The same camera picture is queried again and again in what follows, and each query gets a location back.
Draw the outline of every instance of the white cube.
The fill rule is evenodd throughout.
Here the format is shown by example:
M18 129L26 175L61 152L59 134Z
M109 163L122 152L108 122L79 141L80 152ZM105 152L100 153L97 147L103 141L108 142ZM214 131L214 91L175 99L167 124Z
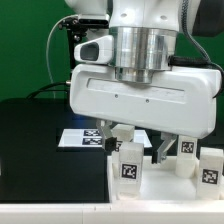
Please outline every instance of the white cube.
M144 145L123 142L119 151L118 198L137 198L142 179Z
M117 141L130 142L134 139L135 127L132 125L118 124L111 131Z
M175 173L181 178L192 178L195 175L197 139L179 136Z
M201 148L196 194L198 199L220 198L223 162L222 149Z

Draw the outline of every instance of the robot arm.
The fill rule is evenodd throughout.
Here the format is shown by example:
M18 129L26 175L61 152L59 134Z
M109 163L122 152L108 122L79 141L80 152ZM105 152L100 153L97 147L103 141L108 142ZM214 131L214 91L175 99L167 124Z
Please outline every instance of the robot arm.
M72 75L70 104L75 113L199 139L214 130L213 97L220 88L220 72L169 65L182 32L183 1L113 1L110 35L75 49L76 60L87 63ZM98 16L83 0L66 2L78 12ZM103 6L102 14L106 3L93 1ZM195 24L204 4L211 1L189 1L190 33L198 30Z

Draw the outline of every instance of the black object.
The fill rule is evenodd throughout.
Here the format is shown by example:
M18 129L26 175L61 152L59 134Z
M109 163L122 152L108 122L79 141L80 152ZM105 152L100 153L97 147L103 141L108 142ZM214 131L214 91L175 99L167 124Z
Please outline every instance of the black object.
M117 138L108 138L105 140L105 150L107 152L116 151Z
M99 58L100 48L96 42L85 44L81 48L80 57L86 61L97 61Z
M224 31L224 1L201 0L195 24L194 36L214 37Z
M86 37L88 29L108 29L109 23L106 20L86 20L78 19L76 17L70 17L63 20L59 24L59 29L66 28L69 46L69 56L70 56L70 78L72 76L72 71L76 67L77 62L74 58L75 46L82 42L83 38Z
M0 203L107 203L102 148L58 150L64 128L95 128L64 100L0 103Z
M158 163L159 152L157 150L152 151L152 164Z

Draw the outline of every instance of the white surface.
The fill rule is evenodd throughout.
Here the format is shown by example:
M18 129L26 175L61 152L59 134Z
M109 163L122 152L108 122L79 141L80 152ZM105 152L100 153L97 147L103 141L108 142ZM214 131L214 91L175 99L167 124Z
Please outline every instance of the white surface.
M118 82L114 68L78 65L70 105L76 114L200 139L215 127L220 78L217 70L173 67L155 72L150 85L130 84Z
M100 136L84 136L85 130L97 131L97 129L64 129L58 146L83 148L102 147L102 145L83 145L83 138L101 138ZM135 130L134 133L134 142L143 143L145 148L152 147L151 142L149 141L149 138L144 130Z
M187 191L184 191L186 180L183 180L181 191L184 191L186 196L178 193L179 188L175 184L169 185L169 178L173 178L175 158L168 160L172 161L167 163L164 170L157 172L158 168L155 168L156 174L151 175L152 181L149 183L152 185L153 181L162 181L162 185L154 187L151 192L155 193L155 196L151 200L135 200L135 201L117 201L109 204L29 204L19 205L0 204L0 223L2 224L223 224L224 220L224 201L210 200L188 200L192 197ZM145 158L144 167L150 168L150 158ZM112 181L112 168L111 158L108 158L109 181ZM147 192L148 187L144 184L142 191ZM194 188L192 183L188 182L187 188ZM168 195L168 200L162 198L160 192L163 195ZM171 196L180 195L183 200L171 199Z
M144 157L139 200L189 201L196 197L196 177L179 178L175 175L176 157L168 157L161 165L152 165L151 157ZM112 178L112 200L116 198L117 179Z
M107 0L65 0L76 13L89 15L105 15L107 13Z
M99 45L99 57L97 61L82 60L80 57L82 47L91 43L98 43ZM114 38L111 35L107 35L95 40L85 42L83 44L79 44L76 46L74 52L75 60L79 62L88 62L92 64L108 64L112 60L113 54L114 54Z
M114 0L110 27L147 27L182 31L182 0ZM195 22L200 0L189 0L188 28Z

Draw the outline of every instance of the white robot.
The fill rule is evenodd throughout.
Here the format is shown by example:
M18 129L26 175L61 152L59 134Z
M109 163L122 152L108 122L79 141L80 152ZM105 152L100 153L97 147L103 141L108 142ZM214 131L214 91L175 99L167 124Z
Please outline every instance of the white robot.
M109 21L108 30L89 30L89 41L75 48L75 59L83 64L73 70L70 93L73 111L99 119L104 139L112 137L107 121L161 131L166 137L157 154L160 162L176 135L202 139L214 130L222 77L191 36L221 32L223 24L215 21L214 27L202 16L206 8L212 10L211 1L65 1L80 23ZM216 5L223 9L223 1ZM180 32L202 60L173 57Z

